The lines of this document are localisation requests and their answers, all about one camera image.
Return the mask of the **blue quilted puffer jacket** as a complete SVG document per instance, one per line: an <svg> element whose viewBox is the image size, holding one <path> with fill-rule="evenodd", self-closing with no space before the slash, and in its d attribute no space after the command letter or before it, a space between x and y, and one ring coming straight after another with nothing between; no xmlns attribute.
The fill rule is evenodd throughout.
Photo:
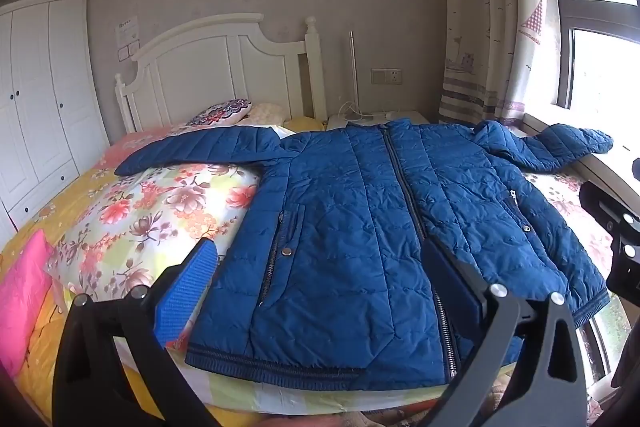
<svg viewBox="0 0 640 427"><path fill-rule="evenodd" d="M260 176L186 348L191 366L313 391L440 386L471 349L466 297L424 270L433 246L518 297L560 294L582 325L608 304L602 274L527 180L611 150L554 124L498 122L189 132L137 150L119 176L202 164Z"/></svg>

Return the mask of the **yellow bed sheet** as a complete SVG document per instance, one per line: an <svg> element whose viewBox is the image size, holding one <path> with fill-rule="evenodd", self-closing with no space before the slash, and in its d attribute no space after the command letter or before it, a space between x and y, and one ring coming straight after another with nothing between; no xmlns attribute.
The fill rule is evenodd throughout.
<svg viewBox="0 0 640 427"><path fill-rule="evenodd" d="M27 239L35 231L43 231L48 243L58 243L63 233L113 182L115 167L135 150L165 138L168 132L167 128L158 128L130 133L108 148L94 167L48 200L9 240L1 253L1 273L6 274L10 266L14 265L21 256ZM26 358L13 380L27 403L45 421L51 420L54 362L64 319L65 315L58 309L53 291L49 289L37 309L35 326L26 336Z"/></svg>

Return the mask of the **pink pillow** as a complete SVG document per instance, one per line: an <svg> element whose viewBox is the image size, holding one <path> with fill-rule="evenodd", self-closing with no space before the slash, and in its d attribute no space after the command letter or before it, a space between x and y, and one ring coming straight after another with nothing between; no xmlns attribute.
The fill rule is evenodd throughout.
<svg viewBox="0 0 640 427"><path fill-rule="evenodd" d="M35 231L1 282L1 365L10 377L22 368L28 340L51 286L51 277L43 270L51 251L44 232Z"/></svg>

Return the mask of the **floral quilt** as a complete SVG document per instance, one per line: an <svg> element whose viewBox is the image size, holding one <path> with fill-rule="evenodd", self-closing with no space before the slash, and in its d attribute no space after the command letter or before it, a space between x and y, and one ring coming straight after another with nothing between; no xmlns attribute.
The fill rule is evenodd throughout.
<svg viewBox="0 0 640 427"><path fill-rule="evenodd" d="M236 166L186 165L116 178L53 245L44 269L58 309L88 293L122 297L150 285L178 265L202 237L227 254L259 184ZM444 389L399 391L295 391L207 373L184 361L191 329L169 341L171 358L209 407L252 413L310 415L404 407L438 398Z"/></svg>

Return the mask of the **nautical print curtain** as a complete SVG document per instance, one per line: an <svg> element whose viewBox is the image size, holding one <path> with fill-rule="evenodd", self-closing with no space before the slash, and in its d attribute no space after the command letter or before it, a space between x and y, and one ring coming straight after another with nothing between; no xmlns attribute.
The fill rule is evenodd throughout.
<svg viewBox="0 0 640 427"><path fill-rule="evenodd" d="M546 11L547 0L447 0L440 121L522 120Z"/></svg>

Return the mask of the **white wardrobe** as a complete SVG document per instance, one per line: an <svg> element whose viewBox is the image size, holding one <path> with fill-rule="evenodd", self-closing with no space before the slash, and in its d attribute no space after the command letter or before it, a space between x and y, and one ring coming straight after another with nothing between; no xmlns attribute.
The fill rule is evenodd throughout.
<svg viewBox="0 0 640 427"><path fill-rule="evenodd" d="M88 45L88 0L2 6L1 240L108 149Z"/></svg>

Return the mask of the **slim white desk lamp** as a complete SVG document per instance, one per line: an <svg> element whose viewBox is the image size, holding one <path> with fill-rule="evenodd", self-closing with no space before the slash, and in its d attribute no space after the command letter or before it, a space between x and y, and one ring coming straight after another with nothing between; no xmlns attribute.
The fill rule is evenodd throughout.
<svg viewBox="0 0 640 427"><path fill-rule="evenodd" d="M348 49L349 49L349 72L352 80L352 98L345 102L338 110L337 115L344 118L347 122L371 121L373 115L363 112L360 108L359 78L355 33L353 30L348 32Z"/></svg>

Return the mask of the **white nightstand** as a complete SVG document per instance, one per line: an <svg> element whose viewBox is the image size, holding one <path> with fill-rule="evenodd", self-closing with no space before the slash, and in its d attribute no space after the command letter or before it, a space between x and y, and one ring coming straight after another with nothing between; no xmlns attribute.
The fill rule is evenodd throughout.
<svg viewBox="0 0 640 427"><path fill-rule="evenodd" d="M398 112L391 110L390 112L376 113L356 113L352 109L347 109L345 113L331 116L326 123L326 130L334 130L344 128L348 124L359 124L359 126L376 126L377 124L386 124L386 122L408 119L411 124L427 124L428 120L419 112L410 110L410 112Z"/></svg>

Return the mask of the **patterned round cushion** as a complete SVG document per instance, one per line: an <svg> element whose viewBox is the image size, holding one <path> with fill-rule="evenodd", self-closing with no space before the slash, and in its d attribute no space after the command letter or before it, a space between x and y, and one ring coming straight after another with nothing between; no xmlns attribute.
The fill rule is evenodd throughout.
<svg viewBox="0 0 640 427"><path fill-rule="evenodd" d="M252 103L246 98L234 98L228 102L209 106L209 108L191 118L186 124L190 127L215 127L237 124L250 113L251 108Z"/></svg>

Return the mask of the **cream textured pillow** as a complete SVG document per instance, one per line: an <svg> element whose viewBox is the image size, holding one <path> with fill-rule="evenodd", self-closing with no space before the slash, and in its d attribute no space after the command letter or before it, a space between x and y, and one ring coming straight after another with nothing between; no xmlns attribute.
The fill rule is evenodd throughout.
<svg viewBox="0 0 640 427"><path fill-rule="evenodd" d="M258 103L252 106L240 121L241 126L281 126L286 121L285 111L277 104Z"/></svg>

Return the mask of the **yellow pillow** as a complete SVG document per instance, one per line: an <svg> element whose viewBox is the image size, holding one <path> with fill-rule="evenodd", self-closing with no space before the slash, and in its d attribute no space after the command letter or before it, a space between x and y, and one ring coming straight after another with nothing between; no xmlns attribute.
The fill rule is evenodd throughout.
<svg viewBox="0 0 640 427"><path fill-rule="evenodd" d="M322 121L306 116L287 120L282 124L282 126L292 132L313 132L326 130L326 125L323 124Z"/></svg>

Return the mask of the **white wooden headboard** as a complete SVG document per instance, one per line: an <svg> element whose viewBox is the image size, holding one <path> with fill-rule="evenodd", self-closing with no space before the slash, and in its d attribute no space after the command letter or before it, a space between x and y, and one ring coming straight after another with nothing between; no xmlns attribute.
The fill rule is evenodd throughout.
<svg viewBox="0 0 640 427"><path fill-rule="evenodd" d="M181 124L232 98L276 104L288 119L328 119L321 40L313 16L300 41L274 42L259 13L198 18L163 32L131 57L133 82L115 77L128 133Z"/></svg>

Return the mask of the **window frame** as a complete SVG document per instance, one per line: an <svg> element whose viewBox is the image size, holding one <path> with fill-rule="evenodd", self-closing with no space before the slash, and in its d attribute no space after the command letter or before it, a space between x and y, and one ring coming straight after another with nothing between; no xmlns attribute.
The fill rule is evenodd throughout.
<svg viewBox="0 0 640 427"><path fill-rule="evenodd" d="M614 106L639 93L639 0L558 0L559 106Z"/></svg>

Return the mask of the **wall socket plate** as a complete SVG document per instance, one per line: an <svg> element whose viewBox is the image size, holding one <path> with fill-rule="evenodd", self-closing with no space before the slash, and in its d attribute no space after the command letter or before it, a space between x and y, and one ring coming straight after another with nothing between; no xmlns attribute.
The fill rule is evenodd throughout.
<svg viewBox="0 0 640 427"><path fill-rule="evenodd" d="M402 83L402 70L398 68L372 68L371 83L380 86L399 86Z"/></svg>

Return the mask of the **wall paper notice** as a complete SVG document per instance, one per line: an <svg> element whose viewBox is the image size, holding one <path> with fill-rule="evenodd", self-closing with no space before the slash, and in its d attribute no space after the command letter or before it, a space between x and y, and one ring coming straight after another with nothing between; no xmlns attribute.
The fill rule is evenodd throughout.
<svg viewBox="0 0 640 427"><path fill-rule="evenodd" d="M118 23L115 28L117 60L125 62L140 49L140 30L137 15Z"/></svg>

